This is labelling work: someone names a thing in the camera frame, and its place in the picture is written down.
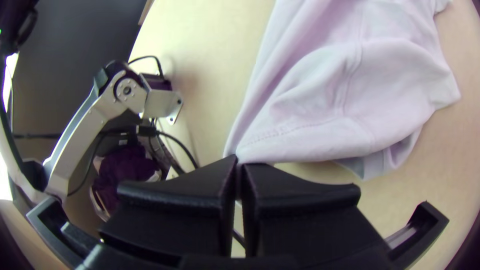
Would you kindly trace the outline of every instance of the black cable wire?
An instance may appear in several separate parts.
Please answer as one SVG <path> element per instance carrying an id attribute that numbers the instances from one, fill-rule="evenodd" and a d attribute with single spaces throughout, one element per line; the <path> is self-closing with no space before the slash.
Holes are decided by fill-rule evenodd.
<path id="1" fill-rule="evenodd" d="M 81 180 L 81 183 L 78 187 L 76 187 L 74 190 L 70 191 L 68 194 L 67 194 L 67 197 L 70 197 L 72 196 L 73 194 L 77 193 L 85 184 L 85 182 L 87 181 L 87 178 L 89 176 L 89 172 L 90 172 L 90 168 L 92 167 L 92 163 L 94 162 L 94 158 L 95 158 L 95 153 L 97 153 L 97 150 L 99 149 L 99 146 L 100 144 L 102 143 L 102 141 L 105 139 L 105 137 L 108 135 L 109 133 L 105 132 L 103 133 L 100 138 L 98 139 L 98 141 L 96 142 L 96 145 L 95 147 L 93 148 L 93 150 L 91 151 L 91 156 L 90 156 L 90 159 L 88 161 L 88 165 L 86 167 L 86 170 L 85 170 L 85 174 L 83 175 L 83 179 Z"/>
<path id="2" fill-rule="evenodd" d="M 233 238 L 245 249 L 245 238 L 236 229 L 233 229 Z"/>
<path id="3" fill-rule="evenodd" d="M 198 169 L 199 168 L 199 165 L 197 164 L 197 162 L 195 161 L 195 158 L 194 156 L 190 153 L 190 151 L 185 147 L 185 145 L 179 141 L 177 138 L 175 138 L 174 136 L 168 134 L 168 133 L 165 133 L 163 131 L 160 131 L 160 130 L 157 130 L 156 131 L 158 133 L 158 135 L 156 136 L 156 139 L 158 140 L 158 143 L 161 143 L 161 140 L 160 140 L 160 136 L 159 135 L 162 135 L 162 136 L 165 136 L 171 140 L 173 140 L 178 146 L 180 146 L 183 151 L 185 152 L 185 154 L 188 156 L 188 158 L 190 159 L 191 163 L 193 164 L 193 167 L 195 169 Z"/>
<path id="4" fill-rule="evenodd" d="M 130 130 L 124 129 L 111 129 L 108 131 L 100 131 L 98 135 L 106 134 L 107 136 L 119 136 L 121 133 L 128 133 Z M 48 140 L 59 140 L 63 133 L 43 133 L 43 134 L 13 134 L 14 139 L 48 139 Z"/>
<path id="5" fill-rule="evenodd" d="M 132 61 L 128 62 L 128 64 L 132 64 L 132 63 L 135 63 L 139 60 L 142 60 L 142 59 L 146 59 L 146 58 L 153 58 L 155 59 L 155 62 L 156 62 L 156 66 L 158 67 L 158 72 L 160 73 L 159 76 L 164 79 L 164 72 L 162 71 L 162 65 L 160 64 L 160 60 L 158 57 L 156 57 L 155 55 L 147 55 L 147 56 L 142 56 L 142 57 L 138 57 L 138 58 L 135 58 L 133 59 Z"/>
<path id="6" fill-rule="evenodd" d="M 155 127 L 156 126 L 156 122 L 157 122 L 157 119 L 152 119 L 150 121 L 150 126 L 152 127 Z M 158 141 L 158 145 L 160 146 L 160 148 L 158 150 L 154 150 L 154 146 L 152 144 L 152 137 L 149 137 L 148 138 L 148 143 L 150 144 L 150 148 L 151 150 L 153 151 L 155 157 L 158 159 L 158 160 L 162 160 L 158 155 L 157 155 L 157 151 L 158 150 L 161 150 L 163 152 L 163 155 L 166 157 L 166 159 L 168 160 L 168 163 L 170 164 L 170 166 L 175 170 L 175 172 L 179 175 L 183 175 L 185 174 L 185 171 L 184 169 L 182 169 L 182 167 L 180 167 L 180 165 L 178 164 L 178 162 L 174 159 L 174 157 L 172 156 L 172 154 L 170 154 L 169 150 L 165 148 L 165 145 L 162 141 Z"/>

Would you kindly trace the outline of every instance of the dark purple fabric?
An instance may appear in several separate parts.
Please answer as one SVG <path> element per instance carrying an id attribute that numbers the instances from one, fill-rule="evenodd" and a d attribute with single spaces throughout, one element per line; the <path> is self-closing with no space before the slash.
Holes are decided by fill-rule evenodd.
<path id="1" fill-rule="evenodd" d="M 93 193 L 98 193 L 111 214 L 119 203 L 117 187 L 120 182 L 146 181 L 159 169 L 155 161 L 145 157 L 142 145 L 126 145 L 105 156 L 92 185 Z"/>

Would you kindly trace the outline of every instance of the table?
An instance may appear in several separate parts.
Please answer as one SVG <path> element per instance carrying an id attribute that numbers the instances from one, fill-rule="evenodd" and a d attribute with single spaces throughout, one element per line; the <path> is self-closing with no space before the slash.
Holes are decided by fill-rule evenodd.
<path id="1" fill-rule="evenodd" d="M 157 0 L 143 23 L 130 57 L 171 60 L 165 69 L 173 70 L 171 81 L 184 106 L 175 125 L 161 121 L 161 127 L 187 144 L 201 166 L 222 157 L 273 4 L 273 0 Z M 309 181 L 359 185 L 358 207 L 383 237 L 402 228 L 420 202 L 432 203 L 450 223 L 414 269 L 443 269 L 480 209 L 480 20 L 470 0 L 455 0 L 435 20 L 462 99 L 433 115 L 400 169 L 361 182 L 331 162 L 276 165 Z M 153 61 L 138 62 L 133 68 L 156 71 Z M 180 164 L 191 170 L 182 151 L 169 146 Z"/>

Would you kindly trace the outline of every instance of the white t-shirt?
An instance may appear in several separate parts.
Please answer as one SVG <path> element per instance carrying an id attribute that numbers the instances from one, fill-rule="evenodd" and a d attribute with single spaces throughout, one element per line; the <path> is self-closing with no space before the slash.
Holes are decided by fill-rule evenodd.
<path id="1" fill-rule="evenodd" d="M 224 155 L 335 160 L 363 179 L 400 166 L 460 98 L 434 14 L 449 0 L 277 0 Z"/>

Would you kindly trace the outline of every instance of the silver metal arm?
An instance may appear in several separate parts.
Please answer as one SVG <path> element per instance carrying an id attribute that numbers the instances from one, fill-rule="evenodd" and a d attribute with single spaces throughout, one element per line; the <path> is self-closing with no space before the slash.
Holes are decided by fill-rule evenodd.
<path id="1" fill-rule="evenodd" d="M 72 118 L 50 157 L 43 162 L 48 176 L 45 192 L 63 201 L 67 197 L 73 171 L 105 124 L 126 110 L 141 113 L 147 91 L 122 70 L 115 74 L 98 96 L 94 86 L 90 95 Z"/>
<path id="2" fill-rule="evenodd" d="M 90 95 L 83 102 L 42 166 L 42 183 L 32 185 L 31 177 L 19 169 L 12 151 L 3 151 L 8 172 L 34 203 L 45 195 L 65 201 L 72 174 L 87 149 L 108 121 L 130 110 L 144 118 L 166 117 L 173 125 L 183 105 L 178 93 L 163 77 L 134 73 L 125 63 L 112 62 L 94 79 Z M 0 140 L 7 141 L 0 132 Z"/>

